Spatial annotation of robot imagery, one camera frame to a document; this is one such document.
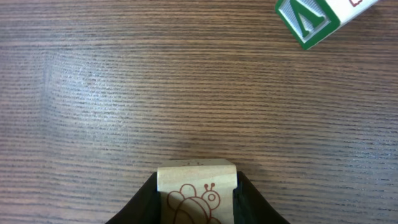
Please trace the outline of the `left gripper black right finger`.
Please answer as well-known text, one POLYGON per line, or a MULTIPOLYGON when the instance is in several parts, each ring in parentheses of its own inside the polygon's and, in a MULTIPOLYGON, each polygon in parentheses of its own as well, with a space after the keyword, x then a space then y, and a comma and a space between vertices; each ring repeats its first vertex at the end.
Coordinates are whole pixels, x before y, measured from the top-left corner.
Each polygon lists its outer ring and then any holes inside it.
POLYGON ((241 171, 233 190, 234 224, 290 224, 241 171))

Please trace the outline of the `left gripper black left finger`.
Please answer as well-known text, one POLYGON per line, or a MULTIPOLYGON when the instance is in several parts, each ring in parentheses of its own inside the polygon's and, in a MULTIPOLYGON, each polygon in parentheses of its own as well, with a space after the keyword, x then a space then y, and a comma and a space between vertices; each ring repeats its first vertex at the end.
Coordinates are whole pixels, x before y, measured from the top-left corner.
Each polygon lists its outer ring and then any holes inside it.
POLYGON ((154 172, 106 224, 160 224, 161 196, 157 191, 157 173, 154 172))

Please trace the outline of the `wooden block bee picture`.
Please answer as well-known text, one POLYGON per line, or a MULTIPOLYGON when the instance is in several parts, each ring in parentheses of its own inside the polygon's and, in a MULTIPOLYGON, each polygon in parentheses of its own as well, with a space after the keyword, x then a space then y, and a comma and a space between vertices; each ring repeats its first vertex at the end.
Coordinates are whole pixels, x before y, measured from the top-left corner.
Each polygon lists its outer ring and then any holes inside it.
POLYGON ((172 160, 157 169, 161 223, 233 224, 236 165, 226 159, 172 160))

